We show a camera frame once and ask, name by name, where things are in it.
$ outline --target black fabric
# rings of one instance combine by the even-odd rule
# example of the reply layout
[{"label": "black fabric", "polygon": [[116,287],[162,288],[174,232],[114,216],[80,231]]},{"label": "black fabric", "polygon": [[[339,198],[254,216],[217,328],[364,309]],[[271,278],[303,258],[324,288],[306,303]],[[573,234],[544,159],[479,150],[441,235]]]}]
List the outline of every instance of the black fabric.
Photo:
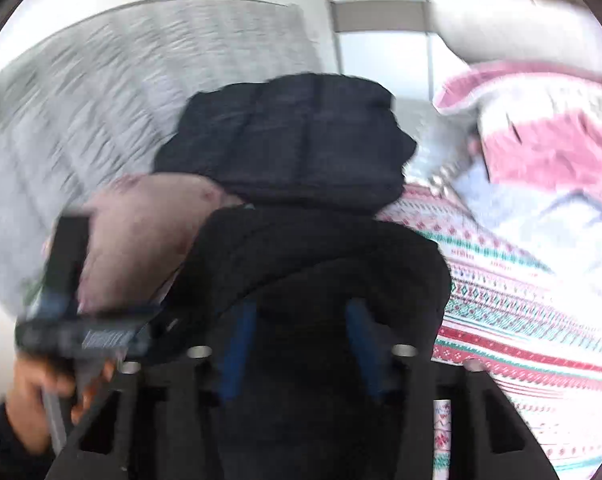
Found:
[{"label": "black fabric", "polygon": [[416,148],[392,98],[369,80],[311,73],[200,92],[154,171],[201,174],[255,204],[373,214],[401,196]]},{"label": "black fabric", "polygon": [[[388,350],[404,342],[431,355],[450,285],[437,245],[397,224],[301,208],[214,213],[167,302],[181,312],[170,336],[179,351],[218,352],[232,306],[257,306],[240,393],[212,413],[225,478],[360,479],[380,427],[391,466],[401,413],[367,395],[345,306],[366,302]],[[211,330],[196,335],[203,318]]]},{"label": "black fabric", "polygon": [[8,422],[6,407],[0,404],[0,479],[43,480],[53,460],[52,449],[41,456],[25,450]]}]

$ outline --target hand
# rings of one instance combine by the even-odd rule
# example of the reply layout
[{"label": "hand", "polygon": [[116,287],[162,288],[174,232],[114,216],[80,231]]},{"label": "hand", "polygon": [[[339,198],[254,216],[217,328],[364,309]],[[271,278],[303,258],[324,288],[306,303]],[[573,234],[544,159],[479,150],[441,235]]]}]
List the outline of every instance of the hand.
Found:
[{"label": "hand", "polygon": [[[109,381],[114,364],[106,363],[102,375],[83,392],[81,401],[72,411],[76,424],[88,408],[100,384]],[[31,455],[41,455],[50,446],[50,430],[41,402],[41,391],[70,397],[75,381],[57,372],[44,359],[18,355],[14,363],[14,384],[6,397],[6,416],[17,438]]]}]

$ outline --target gray quilted blanket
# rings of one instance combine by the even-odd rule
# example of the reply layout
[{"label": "gray quilted blanket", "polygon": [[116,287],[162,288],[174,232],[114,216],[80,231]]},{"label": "gray quilted blanket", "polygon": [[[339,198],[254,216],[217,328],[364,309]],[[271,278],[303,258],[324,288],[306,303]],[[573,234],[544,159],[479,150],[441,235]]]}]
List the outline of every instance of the gray quilted blanket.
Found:
[{"label": "gray quilted blanket", "polygon": [[59,212],[150,169],[186,99],[321,72],[300,9],[152,0],[77,23],[0,73],[0,302],[23,311]]}]

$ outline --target striped blanket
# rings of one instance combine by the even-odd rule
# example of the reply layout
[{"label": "striped blanket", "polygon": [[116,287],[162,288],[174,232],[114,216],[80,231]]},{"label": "striped blanket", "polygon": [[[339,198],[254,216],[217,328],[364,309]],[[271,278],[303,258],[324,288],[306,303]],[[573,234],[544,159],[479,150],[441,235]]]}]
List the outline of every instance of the striped blanket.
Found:
[{"label": "striped blanket", "polygon": [[[482,360],[561,480],[588,480],[602,462],[602,309],[427,188],[406,186],[380,219],[438,242],[450,267],[433,359]],[[450,416],[438,400],[436,480],[447,479]]]}]

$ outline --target silver bolt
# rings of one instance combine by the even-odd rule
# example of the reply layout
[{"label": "silver bolt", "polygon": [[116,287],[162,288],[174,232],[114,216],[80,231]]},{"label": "silver bolt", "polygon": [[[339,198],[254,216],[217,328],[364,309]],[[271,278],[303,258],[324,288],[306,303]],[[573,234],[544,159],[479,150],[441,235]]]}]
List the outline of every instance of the silver bolt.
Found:
[{"label": "silver bolt", "polygon": [[463,368],[469,372],[484,372],[485,366],[480,359],[466,359],[463,361]]},{"label": "silver bolt", "polygon": [[209,346],[193,346],[188,348],[186,355],[190,359],[203,359],[212,355],[212,348]]},{"label": "silver bolt", "polygon": [[136,361],[124,361],[123,363],[119,363],[119,371],[122,374],[136,374],[140,369],[141,365]]},{"label": "silver bolt", "polygon": [[394,345],[392,353],[397,357],[414,357],[419,352],[411,345]]}]

